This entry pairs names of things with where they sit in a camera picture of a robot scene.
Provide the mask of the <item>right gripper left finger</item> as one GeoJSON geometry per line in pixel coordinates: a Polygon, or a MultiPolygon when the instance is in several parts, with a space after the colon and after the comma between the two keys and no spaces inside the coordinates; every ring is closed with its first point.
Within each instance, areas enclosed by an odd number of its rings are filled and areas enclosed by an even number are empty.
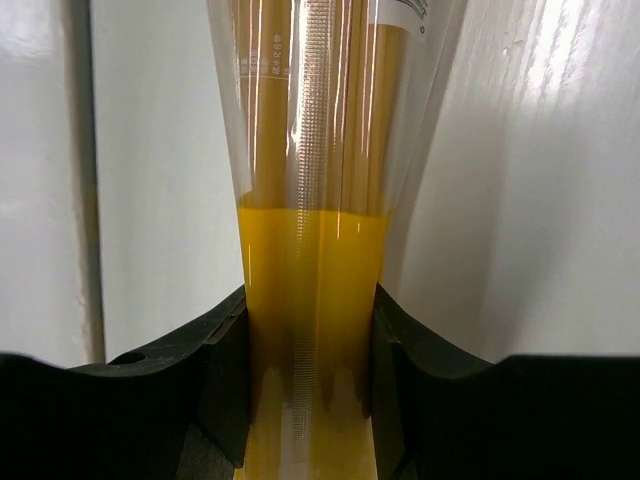
{"type": "Polygon", "coordinates": [[[228,479],[248,429],[240,289],[106,364],[1,357],[5,479],[228,479]]]}

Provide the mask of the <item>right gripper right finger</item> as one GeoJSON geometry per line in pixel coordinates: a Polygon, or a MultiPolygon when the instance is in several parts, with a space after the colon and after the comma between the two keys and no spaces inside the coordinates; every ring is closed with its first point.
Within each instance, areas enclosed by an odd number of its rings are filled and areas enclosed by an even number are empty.
{"type": "Polygon", "coordinates": [[[511,355],[490,363],[383,289],[372,314],[371,419],[382,479],[635,479],[639,361],[511,355]]]}

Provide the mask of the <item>yellow spaghetti bag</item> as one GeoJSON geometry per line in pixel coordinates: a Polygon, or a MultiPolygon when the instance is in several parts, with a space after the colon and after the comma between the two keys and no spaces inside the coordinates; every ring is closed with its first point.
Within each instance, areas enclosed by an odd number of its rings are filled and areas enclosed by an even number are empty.
{"type": "Polygon", "coordinates": [[[211,1],[249,334],[238,479],[372,479],[389,226],[454,1],[211,1]]]}

